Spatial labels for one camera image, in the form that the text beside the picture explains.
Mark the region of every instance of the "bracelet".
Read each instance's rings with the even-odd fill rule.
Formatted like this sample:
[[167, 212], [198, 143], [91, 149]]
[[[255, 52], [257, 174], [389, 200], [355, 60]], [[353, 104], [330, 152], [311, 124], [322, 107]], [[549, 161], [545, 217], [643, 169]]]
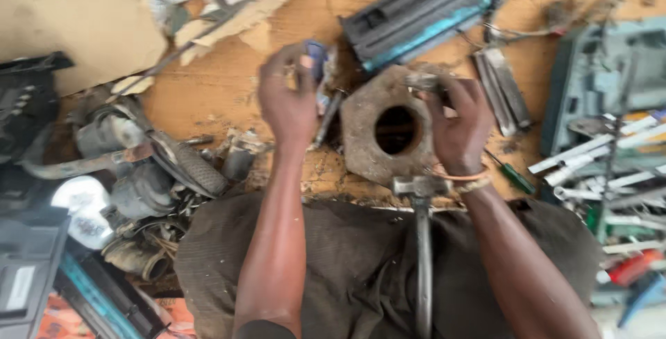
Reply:
[[475, 181], [479, 180], [481, 178], [485, 178], [488, 173], [490, 172], [490, 169], [486, 165], [482, 165], [484, 167], [484, 170], [481, 171], [480, 173], [477, 173], [476, 175], [469, 175], [469, 176], [456, 176], [456, 175], [445, 175], [445, 174], [439, 174], [439, 176], [443, 177], [444, 179], [448, 180], [453, 180], [453, 181]]
[[471, 191], [483, 188], [488, 184], [490, 184], [490, 178], [483, 178], [475, 181], [470, 181], [469, 183], [466, 183], [464, 186], [455, 187], [454, 191], [457, 194], [470, 193]]

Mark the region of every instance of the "hand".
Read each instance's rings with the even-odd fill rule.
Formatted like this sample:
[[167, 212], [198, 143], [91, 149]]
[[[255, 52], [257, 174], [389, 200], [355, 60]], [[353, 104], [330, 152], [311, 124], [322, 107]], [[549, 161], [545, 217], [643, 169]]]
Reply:
[[442, 101], [436, 94], [419, 94], [432, 116], [435, 155], [450, 175], [480, 173], [483, 170], [481, 154], [494, 124], [486, 95], [476, 80], [440, 76], [439, 82], [447, 89], [458, 117], [444, 116]]
[[[262, 118], [269, 124], [278, 149], [305, 152], [317, 124], [316, 86], [312, 58], [302, 44], [284, 46], [259, 71], [258, 97]], [[285, 68], [294, 64], [297, 90], [287, 87]]]

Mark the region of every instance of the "hammer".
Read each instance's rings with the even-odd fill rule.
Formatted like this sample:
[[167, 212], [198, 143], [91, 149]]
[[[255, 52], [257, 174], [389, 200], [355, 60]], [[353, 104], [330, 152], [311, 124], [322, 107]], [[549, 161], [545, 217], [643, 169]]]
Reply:
[[432, 241], [430, 237], [430, 202], [435, 196], [446, 195], [451, 181], [438, 176], [396, 176], [391, 191], [398, 198], [410, 199], [416, 216], [416, 247], [418, 250], [418, 284], [416, 288], [416, 332], [420, 339], [432, 335]]

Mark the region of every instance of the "red object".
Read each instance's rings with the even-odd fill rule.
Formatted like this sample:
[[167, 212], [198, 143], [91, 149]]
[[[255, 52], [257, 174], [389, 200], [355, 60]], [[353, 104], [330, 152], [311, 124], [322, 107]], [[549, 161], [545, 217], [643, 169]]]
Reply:
[[657, 249], [647, 249], [643, 254], [629, 258], [618, 267], [608, 272], [613, 283], [619, 286], [628, 286], [645, 274], [653, 261], [663, 260], [664, 254]]

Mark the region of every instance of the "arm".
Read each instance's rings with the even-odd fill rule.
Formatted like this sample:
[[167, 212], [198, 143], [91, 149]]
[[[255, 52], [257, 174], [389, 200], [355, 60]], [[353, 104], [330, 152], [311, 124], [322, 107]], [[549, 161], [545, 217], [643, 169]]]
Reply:
[[[289, 45], [261, 68], [262, 115], [275, 135], [271, 180], [238, 278], [234, 334], [245, 323], [268, 320], [300, 338], [306, 255], [300, 177], [316, 125], [310, 58]], [[296, 63], [299, 91], [287, 88], [284, 67]]]
[[[442, 78], [457, 118], [445, 118], [436, 96], [424, 95], [433, 118], [435, 150], [448, 173], [481, 172], [493, 124], [473, 80]], [[540, 249], [495, 188], [462, 195], [479, 240], [490, 286], [517, 338], [599, 338], [597, 325], [562, 273]]]

